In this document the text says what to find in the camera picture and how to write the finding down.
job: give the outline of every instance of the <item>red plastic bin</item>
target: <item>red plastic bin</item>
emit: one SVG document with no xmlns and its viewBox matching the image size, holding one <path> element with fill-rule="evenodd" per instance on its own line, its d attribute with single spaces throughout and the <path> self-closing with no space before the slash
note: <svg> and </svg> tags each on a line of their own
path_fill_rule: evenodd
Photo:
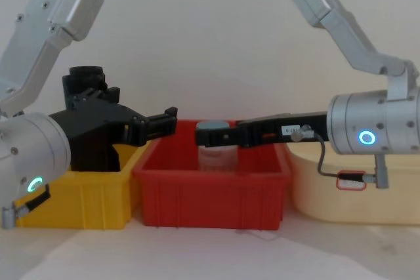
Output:
<svg viewBox="0 0 420 280">
<path fill-rule="evenodd" d="M 133 169 L 147 226 L 277 230 L 290 167 L 285 146 L 239 149 L 235 172 L 198 170 L 198 121 L 151 143 Z"/>
</svg>

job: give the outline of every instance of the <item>plastic container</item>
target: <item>plastic container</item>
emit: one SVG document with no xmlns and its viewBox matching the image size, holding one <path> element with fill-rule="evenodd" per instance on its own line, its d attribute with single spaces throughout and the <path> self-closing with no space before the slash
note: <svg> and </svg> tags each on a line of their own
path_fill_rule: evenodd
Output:
<svg viewBox="0 0 420 280">
<path fill-rule="evenodd" d="M 238 149 L 234 172 L 198 170 L 197 121 L 150 144 L 133 169 L 147 226 L 277 230 L 290 169 L 283 146 Z"/>
<path fill-rule="evenodd" d="M 229 123 L 227 121 L 200 121 L 197 124 L 197 129 L 223 129 L 228 127 Z M 200 170 L 233 171 L 237 164 L 237 146 L 198 147 L 198 165 Z"/>
<path fill-rule="evenodd" d="M 373 172 L 372 155 L 337 155 L 326 143 L 323 169 Z M 302 213 L 319 220 L 361 224 L 420 224 L 420 159 L 418 155 L 387 155 L 389 189 L 350 183 L 337 188 L 334 178 L 316 171 L 318 143 L 288 144 L 293 168 L 292 199 Z"/>
<path fill-rule="evenodd" d="M 115 145 L 120 172 L 67 172 L 50 185 L 51 198 L 18 220 L 18 226 L 92 230 L 123 229 L 139 202 L 131 170 L 146 146 Z M 39 192 L 29 194 L 20 206 Z"/>
</svg>

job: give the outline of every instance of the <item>yellow plastic bin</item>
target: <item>yellow plastic bin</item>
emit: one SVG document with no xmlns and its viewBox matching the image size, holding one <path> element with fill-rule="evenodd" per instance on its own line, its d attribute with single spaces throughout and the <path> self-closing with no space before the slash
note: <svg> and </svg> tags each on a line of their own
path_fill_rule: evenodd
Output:
<svg viewBox="0 0 420 280">
<path fill-rule="evenodd" d="M 337 155 L 326 143 L 323 169 L 374 171 L 372 155 Z M 365 190 L 339 190 L 337 181 L 318 174 L 319 143 L 288 144 L 293 167 L 295 208 L 319 220 L 361 224 L 420 224 L 420 158 L 388 155 L 389 189 L 368 184 Z"/>
<path fill-rule="evenodd" d="M 135 148 L 115 145 L 120 172 L 67 172 L 50 184 L 51 198 L 18 220 L 18 226 L 31 228 L 67 228 L 120 230 L 131 219 L 140 201 L 138 184 L 131 170 L 146 146 Z M 43 190 L 25 196 L 17 206 Z"/>
</svg>

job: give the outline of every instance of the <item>label sticker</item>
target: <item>label sticker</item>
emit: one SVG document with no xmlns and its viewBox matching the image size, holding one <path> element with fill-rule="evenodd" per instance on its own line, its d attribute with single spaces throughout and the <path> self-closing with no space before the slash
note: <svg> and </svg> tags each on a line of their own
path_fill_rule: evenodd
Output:
<svg viewBox="0 0 420 280">
<path fill-rule="evenodd" d="M 299 125 L 290 125 L 290 126 L 282 126 L 282 135 L 283 136 L 290 136 L 296 130 L 299 130 L 301 126 Z"/>
<path fill-rule="evenodd" d="M 356 190 L 361 191 L 366 189 L 366 183 L 357 182 L 355 180 L 340 180 L 337 179 L 337 188 L 339 190 Z"/>
</svg>

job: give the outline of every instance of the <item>white table surface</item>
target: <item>white table surface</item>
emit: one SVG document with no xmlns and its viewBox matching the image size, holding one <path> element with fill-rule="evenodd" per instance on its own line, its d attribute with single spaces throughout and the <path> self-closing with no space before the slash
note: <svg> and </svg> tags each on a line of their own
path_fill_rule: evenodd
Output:
<svg viewBox="0 0 420 280">
<path fill-rule="evenodd" d="M 420 228 L 327 224 L 286 206 L 279 231 L 0 231 L 1 280 L 418 280 Z"/>
</svg>

